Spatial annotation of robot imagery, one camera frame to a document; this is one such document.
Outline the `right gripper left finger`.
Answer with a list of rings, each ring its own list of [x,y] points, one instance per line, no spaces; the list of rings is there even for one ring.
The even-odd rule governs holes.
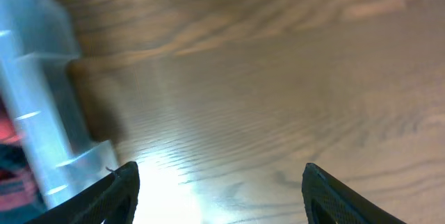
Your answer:
[[[26,224],[132,224],[139,190],[138,165],[130,161]]]

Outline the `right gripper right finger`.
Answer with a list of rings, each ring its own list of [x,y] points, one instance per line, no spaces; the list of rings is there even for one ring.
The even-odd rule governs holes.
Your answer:
[[[405,224],[315,163],[305,166],[302,196],[309,224]]]

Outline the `red navy plaid shirt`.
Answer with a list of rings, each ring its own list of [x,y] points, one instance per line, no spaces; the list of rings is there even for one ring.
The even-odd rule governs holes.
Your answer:
[[[1,105],[1,224],[26,223],[47,210],[15,130]]]

